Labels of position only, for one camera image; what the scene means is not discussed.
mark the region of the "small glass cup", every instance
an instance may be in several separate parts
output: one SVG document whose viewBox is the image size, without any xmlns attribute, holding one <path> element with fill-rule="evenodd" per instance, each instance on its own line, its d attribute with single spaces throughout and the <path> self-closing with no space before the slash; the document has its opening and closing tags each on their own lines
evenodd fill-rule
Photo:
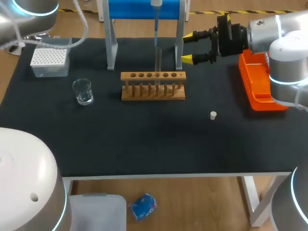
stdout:
<svg viewBox="0 0 308 231">
<path fill-rule="evenodd" d="M 91 81 L 86 78 L 77 79 L 72 88 L 80 105 L 88 105 L 93 102 Z"/>
</svg>

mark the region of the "test tube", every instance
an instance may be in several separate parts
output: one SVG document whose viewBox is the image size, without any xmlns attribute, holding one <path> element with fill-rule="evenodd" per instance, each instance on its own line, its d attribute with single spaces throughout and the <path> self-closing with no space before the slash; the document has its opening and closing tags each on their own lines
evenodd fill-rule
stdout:
<svg viewBox="0 0 308 231">
<path fill-rule="evenodd" d="M 160 74 L 160 68 L 162 65 L 162 49 L 156 47 L 155 49 L 155 75 Z"/>
</svg>

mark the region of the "blue package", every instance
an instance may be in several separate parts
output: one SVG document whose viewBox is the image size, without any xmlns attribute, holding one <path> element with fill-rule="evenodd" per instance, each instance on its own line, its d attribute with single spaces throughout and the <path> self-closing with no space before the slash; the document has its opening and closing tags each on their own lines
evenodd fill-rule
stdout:
<svg viewBox="0 0 308 231">
<path fill-rule="evenodd" d="M 156 200 L 149 194 L 143 195 L 135 203 L 131 203 L 129 206 L 135 216 L 136 220 L 142 220 L 150 215 L 156 208 Z"/>
</svg>

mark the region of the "table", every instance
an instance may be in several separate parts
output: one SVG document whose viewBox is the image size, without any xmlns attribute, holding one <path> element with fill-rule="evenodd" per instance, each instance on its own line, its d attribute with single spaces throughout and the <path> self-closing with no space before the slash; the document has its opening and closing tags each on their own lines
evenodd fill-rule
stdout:
<svg viewBox="0 0 308 231">
<path fill-rule="evenodd" d="M 305 158 L 307 115 L 252 111 L 237 56 L 183 66 L 185 101 L 122 102 L 120 72 L 153 70 L 154 48 L 151 38 L 118 43 L 114 72 L 106 70 L 104 40 L 88 39 L 71 50 L 69 76 L 48 79 L 34 77 L 34 48 L 26 47 L 0 108 L 0 126 L 42 139 L 69 180 L 242 176 L 251 223 L 260 226 L 284 176 L 259 204 L 252 175 L 288 175 Z M 175 68 L 173 45 L 172 38 L 159 40 L 162 71 Z M 208 41 L 187 44 L 184 54 L 209 48 Z M 86 107 L 71 90 L 79 77 L 93 85 L 94 103 Z M 213 121 L 211 111 L 218 113 Z"/>
</svg>

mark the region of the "blue panel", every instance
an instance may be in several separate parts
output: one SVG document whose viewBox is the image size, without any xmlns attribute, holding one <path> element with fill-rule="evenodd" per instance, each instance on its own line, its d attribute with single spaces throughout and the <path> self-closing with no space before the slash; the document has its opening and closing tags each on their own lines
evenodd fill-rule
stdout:
<svg viewBox="0 0 308 231">
<path fill-rule="evenodd" d="M 154 19 L 155 10 L 150 0 L 109 0 L 112 19 Z M 159 19 L 179 19 L 180 0 L 163 0 Z"/>
</svg>

